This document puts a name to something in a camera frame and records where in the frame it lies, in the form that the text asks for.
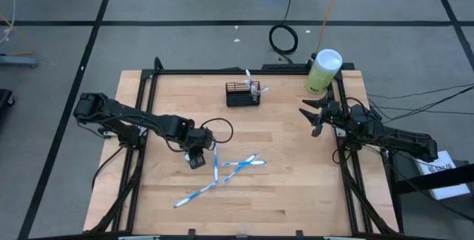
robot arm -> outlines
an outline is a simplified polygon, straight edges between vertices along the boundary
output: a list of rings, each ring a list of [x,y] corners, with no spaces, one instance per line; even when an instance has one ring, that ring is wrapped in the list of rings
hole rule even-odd
[[[360,150],[364,144],[373,144],[389,150],[400,150],[417,159],[432,162],[438,158],[436,141],[426,133],[412,133],[384,126],[376,111],[371,111],[357,104],[344,115],[339,102],[334,100],[333,92],[320,100],[303,100],[311,107],[321,108],[319,114],[299,109],[315,127],[313,136],[321,133],[323,123],[331,124],[346,132],[346,145],[353,150]]]
[[[165,141],[178,143],[182,149],[175,150],[168,145],[171,150],[188,152],[192,169],[206,164],[202,149],[210,148],[213,142],[213,132],[207,128],[194,128],[192,119],[146,113],[102,93],[82,93],[73,115],[81,124],[100,124],[114,132],[120,144],[131,149],[140,145],[139,127],[150,129]]]

blue toothbrush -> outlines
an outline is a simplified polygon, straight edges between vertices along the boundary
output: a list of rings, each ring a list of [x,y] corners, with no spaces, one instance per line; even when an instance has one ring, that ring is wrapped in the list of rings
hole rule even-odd
[[[217,143],[214,143],[214,182],[219,180],[218,161],[217,161]]]
[[[196,196],[201,195],[201,193],[204,192],[205,190],[208,190],[210,188],[215,187],[215,185],[216,185],[216,183],[210,183],[209,185],[207,185],[206,187],[202,188],[201,190],[195,192],[191,196],[188,196],[187,198],[185,198],[185,199],[181,200],[180,202],[176,203],[174,205],[174,208],[180,207],[180,206],[188,203],[191,199],[194,199]]]
[[[240,162],[224,162],[222,166],[247,166],[247,165],[265,165],[266,161],[240,161]]]
[[[251,155],[248,159],[246,159],[245,161],[246,162],[251,162],[253,159],[255,159],[257,157],[257,154],[253,154]],[[227,183],[229,180],[230,180],[230,177],[234,176],[236,173],[238,173],[239,171],[241,171],[243,168],[245,167],[245,165],[242,165],[242,166],[238,166],[228,177],[226,177],[224,179],[224,183]]]

coiled black cable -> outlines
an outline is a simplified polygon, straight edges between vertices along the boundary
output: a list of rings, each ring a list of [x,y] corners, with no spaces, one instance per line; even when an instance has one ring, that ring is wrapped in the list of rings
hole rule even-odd
[[[285,56],[285,55],[293,54],[296,51],[296,49],[298,48],[298,34],[296,33],[296,31],[294,31],[293,28],[291,28],[287,25],[284,25],[284,23],[285,23],[285,21],[287,20],[287,17],[288,17],[288,11],[290,10],[290,5],[291,5],[291,0],[288,1],[287,12],[284,15],[283,21],[280,24],[277,24],[277,25],[273,26],[272,29],[270,29],[270,32],[268,34],[268,40],[270,41],[270,46],[272,46],[272,48],[275,52],[277,52],[280,56],[284,57],[288,61],[288,63],[294,64],[291,59],[289,59],[288,57]],[[291,36],[293,37],[293,47],[291,47],[289,50],[279,49],[279,48],[277,48],[277,46],[275,46],[275,43],[273,43],[273,32],[275,32],[275,30],[278,29],[278,28],[282,28],[282,29],[287,30],[291,34]]]

wooden table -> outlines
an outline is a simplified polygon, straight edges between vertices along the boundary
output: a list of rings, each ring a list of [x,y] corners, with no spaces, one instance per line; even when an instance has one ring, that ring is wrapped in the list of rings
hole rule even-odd
[[[139,76],[140,71],[122,72],[116,94],[122,104],[135,105]],[[361,72],[344,71],[343,77],[347,96],[368,106]],[[205,152],[207,164],[191,170],[182,153],[171,152],[162,138],[151,133],[133,233],[186,235],[188,229],[194,228],[199,235],[294,236],[296,230],[303,230],[306,236],[351,235],[341,170],[331,159],[336,149],[333,128],[325,125],[321,135],[314,138],[310,123],[298,112],[299,107],[317,112],[301,100],[321,96],[306,91],[306,76],[253,78],[271,87],[262,96],[261,105],[228,108],[224,84],[243,81],[244,75],[158,77],[154,114],[180,115],[195,120],[197,126],[211,118],[226,118],[235,133],[232,141],[218,146],[219,161],[243,161],[257,153],[268,165],[245,168],[230,183],[219,184],[173,209],[180,199],[213,181],[213,154]],[[230,128],[224,122],[208,125],[217,139],[229,136]],[[117,147],[117,139],[105,140],[101,163]],[[84,229],[96,225],[116,199],[124,157],[125,152],[99,174]],[[363,149],[359,160],[367,198],[387,224],[397,230],[381,157]],[[220,180],[232,170],[220,167]],[[354,199],[358,228],[363,231],[360,205],[355,196]],[[121,228],[125,227],[127,209],[128,202]]]

concrete floor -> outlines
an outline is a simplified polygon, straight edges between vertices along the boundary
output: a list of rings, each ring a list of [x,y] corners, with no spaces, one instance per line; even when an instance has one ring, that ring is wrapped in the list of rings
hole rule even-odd
[[[449,0],[460,21],[474,20],[474,0]],[[329,0],[293,0],[289,20],[322,20]],[[93,21],[101,0],[17,0],[20,21]],[[110,0],[105,21],[278,20],[287,0]],[[11,17],[11,0],[0,1],[0,14]],[[330,20],[449,21],[440,0],[336,0]],[[36,69],[0,68],[0,87],[14,91],[17,104],[0,127],[0,234],[18,236],[50,149],[64,104],[92,27],[19,26],[37,46]],[[150,68],[159,56],[167,69],[259,69],[278,61],[268,44],[271,26],[101,27],[80,92],[115,95],[122,70]],[[305,61],[314,51],[320,27],[294,26]],[[463,27],[474,42],[474,28]],[[278,46],[291,45],[277,32]],[[24,50],[18,36],[0,53]],[[362,70],[368,93],[396,96],[473,82],[474,71],[453,27],[337,27],[325,30],[323,48],[339,51]],[[453,91],[388,101],[386,107],[419,107]],[[472,112],[473,93],[434,110]],[[394,116],[400,112],[386,111]],[[431,134],[440,150],[454,159],[474,162],[474,116],[421,113],[390,124]],[[102,140],[67,125],[50,181],[30,237],[80,233],[90,200],[90,182],[98,167]],[[401,169],[415,174],[413,163]],[[468,239],[473,225],[458,219],[421,195],[402,196],[407,235]],[[473,201],[464,205],[473,208]]]

